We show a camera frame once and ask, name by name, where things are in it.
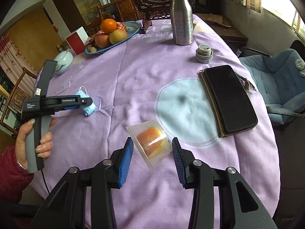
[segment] person's left hand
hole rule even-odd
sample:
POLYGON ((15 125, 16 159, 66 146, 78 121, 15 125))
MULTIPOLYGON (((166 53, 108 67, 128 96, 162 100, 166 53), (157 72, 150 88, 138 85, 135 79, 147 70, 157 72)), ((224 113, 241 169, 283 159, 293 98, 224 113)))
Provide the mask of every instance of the person's left hand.
MULTIPOLYGON (((32 130, 34 123, 35 123, 35 119, 32 119, 24 123, 20 127, 15 145, 16 160, 26 169, 28 169, 28 164, 26 160, 25 138, 32 130)), ((56 123, 57 123, 57 119, 52 119, 50 126, 54 126, 56 123)), ((45 159, 49 158, 51 156, 52 148, 53 148, 52 133, 48 131, 41 138, 40 145, 37 146, 36 148, 38 157, 42 157, 45 159)))

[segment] window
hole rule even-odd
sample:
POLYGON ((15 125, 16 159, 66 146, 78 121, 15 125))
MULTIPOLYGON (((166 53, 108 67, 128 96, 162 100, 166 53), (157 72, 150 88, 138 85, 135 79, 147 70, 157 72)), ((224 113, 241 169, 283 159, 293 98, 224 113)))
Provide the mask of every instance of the window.
POLYGON ((305 42, 305 24, 290 0, 262 0, 262 7, 286 22, 305 42))

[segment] light blue circle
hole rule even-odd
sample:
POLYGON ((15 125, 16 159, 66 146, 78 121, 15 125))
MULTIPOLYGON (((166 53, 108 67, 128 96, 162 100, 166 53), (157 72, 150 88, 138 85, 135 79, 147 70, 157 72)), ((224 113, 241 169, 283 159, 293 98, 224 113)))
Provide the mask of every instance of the light blue circle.
POLYGON ((219 141, 209 98, 197 78, 178 79, 163 87, 156 112, 169 136, 190 147, 206 148, 219 141))

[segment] screw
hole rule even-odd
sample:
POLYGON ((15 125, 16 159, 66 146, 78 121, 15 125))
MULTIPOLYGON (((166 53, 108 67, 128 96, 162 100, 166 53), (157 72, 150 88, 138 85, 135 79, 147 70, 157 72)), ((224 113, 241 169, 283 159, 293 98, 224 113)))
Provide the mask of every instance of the screw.
POLYGON ((193 164, 196 165, 196 166, 201 166, 202 162, 200 160, 194 160, 193 164))
POLYGON ((103 161, 103 165, 108 166, 108 165, 111 165, 111 164, 112 164, 112 161, 111 161, 110 159, 105 159, 105 160, 103 161))
POLYGON ((71 167, 71 168, 69 169, 69 172, 70 172, 71 174, 76 173, 76 172, 77 172, 77 167, 71 167))
POLYGON ((234 169, 233 167, 229 167, 228 168, 228 172, 231 174, 235 174, 236 173, 236 169, 234 169))

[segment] smartphone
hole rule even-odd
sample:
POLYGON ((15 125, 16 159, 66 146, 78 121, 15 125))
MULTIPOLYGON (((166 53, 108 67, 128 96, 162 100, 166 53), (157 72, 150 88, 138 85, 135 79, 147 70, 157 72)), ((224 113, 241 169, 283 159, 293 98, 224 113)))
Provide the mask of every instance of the smartphone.
POLYGON ((251 101, 231 66, 207 68, 201 75, 211 92, 226 135, 249 130, 257 125, 251 101))

